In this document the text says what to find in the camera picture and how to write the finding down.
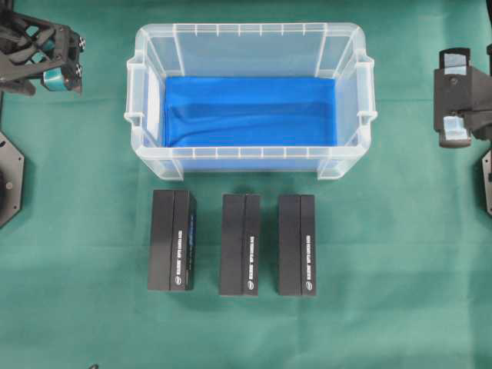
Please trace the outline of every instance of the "screw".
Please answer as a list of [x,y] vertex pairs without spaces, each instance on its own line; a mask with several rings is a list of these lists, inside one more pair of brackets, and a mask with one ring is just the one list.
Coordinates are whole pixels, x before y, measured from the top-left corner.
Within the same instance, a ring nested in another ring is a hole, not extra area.
[[85,50],[85,46],[86,46],[85,38],[80,37],[80,39],[78,40],[78,47],[80,48],[81,52]]
[[79,63],[77,63],[77,65],[75,66],[75,74],[79,78],[82,77],[82,66]]

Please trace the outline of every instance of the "cable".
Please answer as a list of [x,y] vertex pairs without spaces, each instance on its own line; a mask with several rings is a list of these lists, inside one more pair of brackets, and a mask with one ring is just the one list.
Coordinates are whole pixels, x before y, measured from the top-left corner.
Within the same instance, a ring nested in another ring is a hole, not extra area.
[[[4,0],[5,7],[9,10],[14,8],[14,0]],[[0,91],[0,123],[2,123],[3,91]]]
[[489,12],[490,25],[492,26],[492,0],[487,0],[487,11]]

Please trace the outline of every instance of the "black rectangular box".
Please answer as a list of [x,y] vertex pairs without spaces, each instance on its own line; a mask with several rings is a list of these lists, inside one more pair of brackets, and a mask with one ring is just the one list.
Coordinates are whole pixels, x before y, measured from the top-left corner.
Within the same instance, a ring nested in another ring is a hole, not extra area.
[[314,196],[278,200],[278,293],[316,295]]
[[222,296],[258,296],[260,196],[225,194],[222,206]]
[[193,285],[196,201],[190,191],[155,190],[148,289],[185,291]]

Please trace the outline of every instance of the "green tablecloth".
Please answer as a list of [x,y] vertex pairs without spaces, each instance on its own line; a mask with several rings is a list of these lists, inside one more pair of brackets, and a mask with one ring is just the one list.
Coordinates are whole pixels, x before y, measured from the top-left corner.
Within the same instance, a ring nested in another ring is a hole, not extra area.
[[[87,38],[84,94],[5,96],[2,130],[26,156],[22,212],[0,230],[2,367],[490,368],[492,219],[487,144],[438,148],[433,70],[469,46],[488,69],[485,1],[18,0]],[[313,174],[158,180],[130,148],[125,62],[166,22],[354,22],[376,61],[379,118],[339,181]],[[147,291],[151,190],[199,204],[189,294]],[[220,298],[221,196],[262,195],[258,299]],[[276,292],[280,193],[317,199],[318,294]]]

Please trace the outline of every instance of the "clear plastic storage box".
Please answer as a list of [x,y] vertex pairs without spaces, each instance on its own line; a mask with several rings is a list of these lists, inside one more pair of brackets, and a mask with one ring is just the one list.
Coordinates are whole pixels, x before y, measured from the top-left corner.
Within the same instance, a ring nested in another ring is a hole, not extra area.
[[[337,179],[371,145],[373,69],[364,33],[351,23],[146,25],[128,61],[131,146],[165,180],[183,180],[187,171],[313,171]],[[333,78],[337,146],[162,147],[171,76]]]

